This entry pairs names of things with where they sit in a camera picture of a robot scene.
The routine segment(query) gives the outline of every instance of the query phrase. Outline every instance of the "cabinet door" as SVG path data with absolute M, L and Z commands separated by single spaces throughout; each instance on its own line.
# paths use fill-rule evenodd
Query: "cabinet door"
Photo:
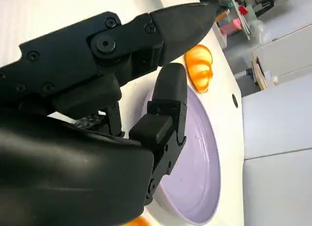
M 312 223 L 312 150 L 246 160 L 245 226 Z
M 283 36 L 254 50 L 262 68 L 272 76 L 301 70 L 312 65 L 312 25 Z

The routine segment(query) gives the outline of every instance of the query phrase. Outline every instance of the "white table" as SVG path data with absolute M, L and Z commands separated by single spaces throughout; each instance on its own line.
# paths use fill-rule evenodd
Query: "white table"
M 123 23 L 136 15 L 174 4 L 198 0 L 0 0 L 0 66 L 18 60 L 18 45 L 93 15 L 111 11 Z M 241 95 L 231 69 L 211 30 L 202 41 L 212 51 L 214 77 L 209 91 L 199 95 L 210 118 L 221 163 L 221 194 L 209 226 L 243 226 L 242 168 L 244 159 Z M 122 128 L 128 131 L 141 113 L 143 101 L 158 71 L 122 87 Z M 238 108 L 232 100 L 234 94 Z M 153 201 L 144 217 L 152 226 L 187 225 Z

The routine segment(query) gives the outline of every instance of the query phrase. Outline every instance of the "lavender plate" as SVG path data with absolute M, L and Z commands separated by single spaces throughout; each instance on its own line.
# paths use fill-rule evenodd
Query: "lavender plate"
M 154 198 L 164 209 L 200 226 L 213 217 L 218 205 L 220 163 L 206 111 L 191 88 L 187 93 L 187 141 L 171 174 L 163 176 Z M 147 95 L 142 115 L 152 95 Z

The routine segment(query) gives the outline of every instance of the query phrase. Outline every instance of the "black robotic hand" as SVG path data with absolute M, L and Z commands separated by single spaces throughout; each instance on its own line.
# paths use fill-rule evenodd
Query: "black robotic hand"
M 125 25 L 106 12 L 22 44 L 21 59 L 0 68 L 0 225 L 107 226 L 139 216 L 186 141 L 185 70 L 169 62 L 214 18 L 207 3 Z M 124 139 L 120 87 L 158 66 L 147 113 Z M 78 123 L 46 117 L 55 111 Z

